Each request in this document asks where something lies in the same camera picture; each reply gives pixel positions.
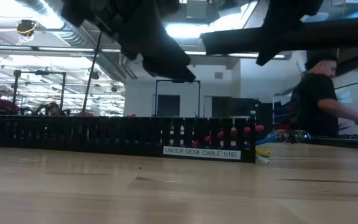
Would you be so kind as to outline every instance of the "white label sticker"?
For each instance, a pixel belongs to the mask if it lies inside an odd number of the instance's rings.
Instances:
[[[185,147],[164,146],[163,154],[173,156],[201,157],[213,159],[241,159],[241,151],[219,149],[194,149]]]

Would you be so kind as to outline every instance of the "table surface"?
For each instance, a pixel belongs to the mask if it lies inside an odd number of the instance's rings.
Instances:
[[[357,223],[358,149],[243,164],[0,148],[0,223]]]

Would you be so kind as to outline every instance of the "ventilation duct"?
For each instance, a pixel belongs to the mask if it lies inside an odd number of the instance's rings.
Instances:
[[[55,17],[63,7],[61,0],[16,0],[22,6],[35,11],[40,16],[44,17]],[[59,19],[63,21],[62,30],[67,30],[69,32],[57,32],[55,35],[66,42],[72,47],[79,48],[94,48],[94,40],[84,31],[73,27],[71,24],[67,23],[63,18],[59,16]],[[117,64],[114,62],[114,59],[108,58],[108,56],[101,54],[98,57],[98,64],[101,68],[104,68],[105,72],[108,75],[112,75],[113,80],[120,82],[125,82],[126,75],[124,72],[118,68]],[[111,73],[111,68],[115,67],[117,73]]]

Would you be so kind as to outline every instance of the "glasses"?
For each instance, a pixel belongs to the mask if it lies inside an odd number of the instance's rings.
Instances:
[[[267,137],[276,135],[277,139],[275,142],[290,142],[294,143],[308,143],[311,139],[311,135],[304,130],[294,130],[294,131],[286,131],[286,130],[276,130],[272,131],[268,134]]]

